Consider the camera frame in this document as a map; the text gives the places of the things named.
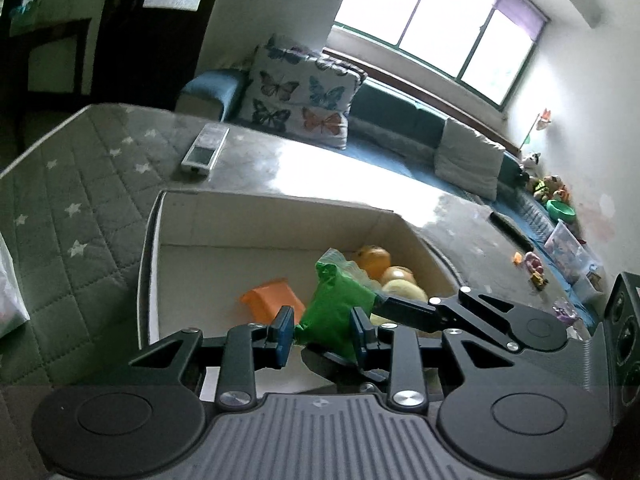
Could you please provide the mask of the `white cardboard box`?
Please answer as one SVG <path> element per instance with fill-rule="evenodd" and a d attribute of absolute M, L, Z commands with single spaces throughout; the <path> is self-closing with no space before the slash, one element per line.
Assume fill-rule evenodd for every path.
<path fill-rule="evenodd" d="M 159 192 L 138 279 L 140 347 L 189 327 L 222 336 L 252 320 L 244 292 L 278 278 L 306 304 L 326 250 L 352 258 L 364 245 L 385 248 L 394 263 L 413 270 L 428 296 L 458 290 L 452 264 L 393 211 L 265 194 Z"/>

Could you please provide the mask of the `orange snack packet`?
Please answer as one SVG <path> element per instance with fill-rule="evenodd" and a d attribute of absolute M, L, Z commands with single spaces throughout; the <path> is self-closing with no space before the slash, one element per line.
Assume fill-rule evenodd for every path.
<path fill-rule="evenodd" d="M 292 291 L 286 278 L 278 278 L 252 288 L 240 297 L 242 304 L 250 309 L 256 323 L 270 324 L 282 307 L 292 307 L 294 323 L 297 324 L 305 313 L 306 306 Z"/>

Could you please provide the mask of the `green plastic bowl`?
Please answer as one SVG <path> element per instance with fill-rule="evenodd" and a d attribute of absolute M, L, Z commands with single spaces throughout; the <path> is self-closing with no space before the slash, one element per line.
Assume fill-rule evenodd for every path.
<path fill-rule="evenodd" d="M 562 200 L 548 200 L 546 209 L 553 221 L 562 220 L 565 223 L 573 223 L 576 220 L 574 209 Z"/>

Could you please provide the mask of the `yellow plush chick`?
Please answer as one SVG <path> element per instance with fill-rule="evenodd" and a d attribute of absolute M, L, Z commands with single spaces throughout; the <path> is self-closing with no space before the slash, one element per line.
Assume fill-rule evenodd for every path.
<path fill-rule="evenodd" d="M 402 278 L 394 278 L 393 280 L 390 280 L 385 285 L 383 285 L 382 289 L 376 294 L 374 310 L 370 314 L 370 322 L 374 326 L 380 326 L 388 323 L 397 323 L 416 328 L 416 321 L 412 318 L 409 318 L 408 314 L 401 315 L 402 320 L 396 321 L 394 318 L 386 318 L 386 316 L 380 315 L 378 313 L 378 309 L 382 307 L 383 302 L 390 297 L 419 301 L 423 302 L 424 304 L 426 304 L 428 301 L 427 293 L 424 292 L 424 290 L 420 286 L 414 284 L 413 282 L 403 280 Z"/>

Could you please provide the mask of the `green snack packet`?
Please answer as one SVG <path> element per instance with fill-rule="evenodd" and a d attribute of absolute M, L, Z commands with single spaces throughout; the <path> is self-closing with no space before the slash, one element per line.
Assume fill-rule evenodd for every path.
<path fill-rule="evenodd" d="M 296 344 L 315 344 L 324 351 L 355 362 L 349 336 L 350 311 L 360 307 L 370 316 L 382 286 L 335 248 L 329 248 L 314 268 L 318 283 L 295 327 Z"/>

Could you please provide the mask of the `grey white cushion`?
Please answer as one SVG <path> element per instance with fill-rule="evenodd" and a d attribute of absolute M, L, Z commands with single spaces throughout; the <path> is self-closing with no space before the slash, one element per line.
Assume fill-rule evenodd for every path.
<path fill-rule="evenodd" d="M 439 179 L 495 200 L 504 147 L 476 130 L 448 118 L 434 155 Z"/>

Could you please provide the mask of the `white tissue pack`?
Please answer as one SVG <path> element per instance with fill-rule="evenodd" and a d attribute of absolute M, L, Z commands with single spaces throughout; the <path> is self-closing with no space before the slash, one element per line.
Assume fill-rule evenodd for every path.
<path fill-rule="evenodd" d="M 25 324 L 30 316 L 17 281 L 13 259 L 2 235 L 0 249 L 0 337 L 4 337 Z"/>

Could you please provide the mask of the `white remote control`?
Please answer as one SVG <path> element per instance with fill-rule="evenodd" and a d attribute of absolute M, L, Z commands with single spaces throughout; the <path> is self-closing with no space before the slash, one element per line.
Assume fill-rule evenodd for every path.
<path fill-rule="evenodd" d="M 196 136 L 181 162 L 186 174 L 206 177 L 212 171 L 227 140 L 229 128 L 219 122 L 209 122 Z"/>

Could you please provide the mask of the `clear plastic storage bin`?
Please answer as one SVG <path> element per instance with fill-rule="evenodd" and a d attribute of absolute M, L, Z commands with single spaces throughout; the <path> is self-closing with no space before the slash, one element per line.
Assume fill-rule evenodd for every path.
<path fill-rule="evenodd" d="M 559 220 L 544 242 L 544 251 L 571 285 L 589 273 L 602 275 L 602 264 L 586 245 L 582 244 L 567 224 Z"/>

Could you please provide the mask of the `dark teal sofa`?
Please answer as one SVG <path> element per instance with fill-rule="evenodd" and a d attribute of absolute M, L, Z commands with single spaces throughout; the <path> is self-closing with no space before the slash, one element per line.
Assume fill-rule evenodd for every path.
<path fill-rule="evenodd" d="M 189 81 L 180 91 L 176 111 L 181 114 L 234 122 L 246 88 L 252 83 L 242 70 L 209 70 Z M 544 255 L 555 277 L 589 328 L 599 315 L 580 300 L 564 278 L 544 243 L 555 224 L 533 196 L 525 191 L 525 170 L 509 152 L 503 155 L 497 198 L 474 195 L 436 177 L 434 155 L 447 117 L 425 103 L 372 78 L 366 79 L 352 100 L 348 116 L 347 146 L 342 153 L 362 162 L 402 174 L 440 188 L 465 200 L 489 206 L 511 218 L 529 243 Z"/>

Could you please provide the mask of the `grey quilted star cover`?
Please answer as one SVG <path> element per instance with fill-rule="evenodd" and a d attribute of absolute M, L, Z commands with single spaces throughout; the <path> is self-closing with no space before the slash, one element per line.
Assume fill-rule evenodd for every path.
<path fill-rule="evenodd" d="M 391 209 L 424 229 L 464 282 L 537 306 L 570 298 L 556 271 L 543 292 L 528 290 L 485 206 L 323 148 L 232 127 L 213 173 L 192 180 L 179 164 L 203 126 L 166 110 L 90 105 L 6 168 L 1 233 L 30 319 L 2 338 L 3 388 L 65 384 L 136 346 L 144 231 L 165 188 Z"/>

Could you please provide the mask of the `butterfly print pillow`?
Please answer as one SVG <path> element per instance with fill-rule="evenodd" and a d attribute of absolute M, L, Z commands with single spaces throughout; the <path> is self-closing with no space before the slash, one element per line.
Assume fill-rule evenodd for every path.
<path fill-rule="evenodd" d="M 273 34 L 254 56 L 238 119 L 250 128 L 344 150 L 361 68 Z"/>

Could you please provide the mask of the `yellow rubber duck toy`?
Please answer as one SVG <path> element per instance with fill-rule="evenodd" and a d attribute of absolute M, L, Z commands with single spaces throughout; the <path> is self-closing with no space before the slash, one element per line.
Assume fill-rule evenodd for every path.
<path fill-rule="evenodd" d="M 381 286 L 391 281 L 407 281 L 416 284 L 416 278 L 410 269 L 404 266 L 393 266 L 390 253 L 380 246 L 363 246 L 356 251 L 355 262 L 367 273 L 371 280 Z"/>

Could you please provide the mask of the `pile of plush toys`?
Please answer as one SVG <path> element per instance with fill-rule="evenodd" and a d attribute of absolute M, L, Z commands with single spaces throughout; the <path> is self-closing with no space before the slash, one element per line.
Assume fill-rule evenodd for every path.
<path fill-rule="evenodd" d="M 522 166 L 528 175 L 526 188 L 531 192 L 534 199 L 543 205 L 547 205 L 549 200 L 559 200 L 564 204 L 570 203 L 570 192 L 559 176 L 549 174 L 539 177 L 539 163 L 541 154 L 532 153 L 526 155 L 522 160 Z"/>

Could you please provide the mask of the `window with green frame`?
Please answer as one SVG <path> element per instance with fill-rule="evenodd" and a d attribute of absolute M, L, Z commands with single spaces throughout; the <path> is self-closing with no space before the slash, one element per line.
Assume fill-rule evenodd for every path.
<path fill-rule="evenodd" d="M 503 108 L 548 18 L 529 0 L 343 0 L 335 21 Z"/>

